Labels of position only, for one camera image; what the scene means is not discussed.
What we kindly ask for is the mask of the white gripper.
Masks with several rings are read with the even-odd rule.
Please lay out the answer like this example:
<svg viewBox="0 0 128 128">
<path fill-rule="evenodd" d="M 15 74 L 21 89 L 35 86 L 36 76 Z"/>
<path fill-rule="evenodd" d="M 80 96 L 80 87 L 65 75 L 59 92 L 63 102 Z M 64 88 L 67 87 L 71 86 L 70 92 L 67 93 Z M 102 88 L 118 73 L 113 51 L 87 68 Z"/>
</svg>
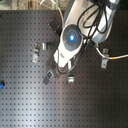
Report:
<svg viewBox="0 0 128 128">
<path fill-rule="evenodd" d="M 54 53 L 54 61 L 59 67 L 65 67 L 68 61 L 73 57 L 73 53 L 66 49 L 57 49 Z M 52 69 L 49 69 L 43 79 L 44 84 L 48 84 L 50 79 L 54 76 Z"/>
</svg>

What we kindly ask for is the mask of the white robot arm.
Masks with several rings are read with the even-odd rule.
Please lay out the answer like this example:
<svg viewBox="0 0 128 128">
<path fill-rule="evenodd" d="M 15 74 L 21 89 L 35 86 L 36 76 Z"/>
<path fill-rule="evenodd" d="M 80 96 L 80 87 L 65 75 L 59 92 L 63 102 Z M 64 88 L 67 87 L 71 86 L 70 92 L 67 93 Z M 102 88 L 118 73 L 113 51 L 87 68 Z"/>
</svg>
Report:
<svg viewBox="0 0 128 128">
<path fill-rule="evenodd" d="M 120 0 L 70 0 L 62 16 L 62 32 L 54 61 L 60 74 L 72 71 L 88 44 L 104 42 Z"/>
</svg>

